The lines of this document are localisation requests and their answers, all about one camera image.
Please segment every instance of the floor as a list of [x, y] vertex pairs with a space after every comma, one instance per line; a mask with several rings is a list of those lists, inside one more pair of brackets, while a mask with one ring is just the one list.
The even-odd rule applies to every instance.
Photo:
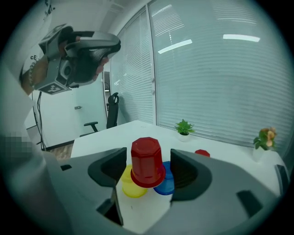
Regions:
[[72, 154], [74, 144], [62, 146], [56, 149], [49, 150], [49, 152], [53, 153], [58, 160], [70, 158]]

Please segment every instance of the office chair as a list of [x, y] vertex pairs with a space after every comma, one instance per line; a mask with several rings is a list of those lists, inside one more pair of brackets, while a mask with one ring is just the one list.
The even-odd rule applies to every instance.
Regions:
[[[108, 98], [108, 117], [107, 117], [106, 129], [117, 126], [118, 113], [119, 113], [119, 96], [118, 96], [118, 92], [116, 92], [112, 94], [111, 96], [109, 96]], [[98, 122], [85, 123], [84, 127], [91, 126], [94, 132], [82, 134], [80, 135], [80, 137], [98, 132], [95, 126], [96, 124], [98, 124]]]

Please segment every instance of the window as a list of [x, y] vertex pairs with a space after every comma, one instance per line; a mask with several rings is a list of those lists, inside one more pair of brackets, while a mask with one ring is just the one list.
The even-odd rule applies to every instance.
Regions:
[[121, 50], [111, 59], [111, 92], [119, 93], [118, 124], [134, 120], [155, 124], [150, 31], [145, 8], [118, 34]]
[[250, 147], [273, 126], [283, 156], [293, 132], [294, 73], [266, 17], [248, 4], [149, 4], [157, 125], [174, 129], [183, 118], [198, 136]]

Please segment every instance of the blue cup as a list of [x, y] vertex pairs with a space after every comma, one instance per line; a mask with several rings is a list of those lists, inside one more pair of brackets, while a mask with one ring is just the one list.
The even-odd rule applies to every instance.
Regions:
[[173, 194], [175, 191], [174, 177], [170, 170], [170, 161], [163, 163], [165, 167], [165, 178], [160, 185], [154, 188], [154, 190], [161, 195]]

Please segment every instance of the small green plant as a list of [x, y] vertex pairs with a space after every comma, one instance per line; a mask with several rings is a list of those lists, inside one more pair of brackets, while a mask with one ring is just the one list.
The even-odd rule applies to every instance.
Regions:
[[274, 127], [261, 129], [258, 137], [253, 140], [255, 149], [258, 149], [259, 147], [264, 150], [269, 150], [270, 147], [275, 148], [274, 138], [276, 135], [276, 129]]
[[184, 119], [180, 123], [176, 123], [176, 125], [175, 128], [181, 135], [189, 135], [189, 133], [195, 132], [192, 130], [193, 125], [188, 124]]

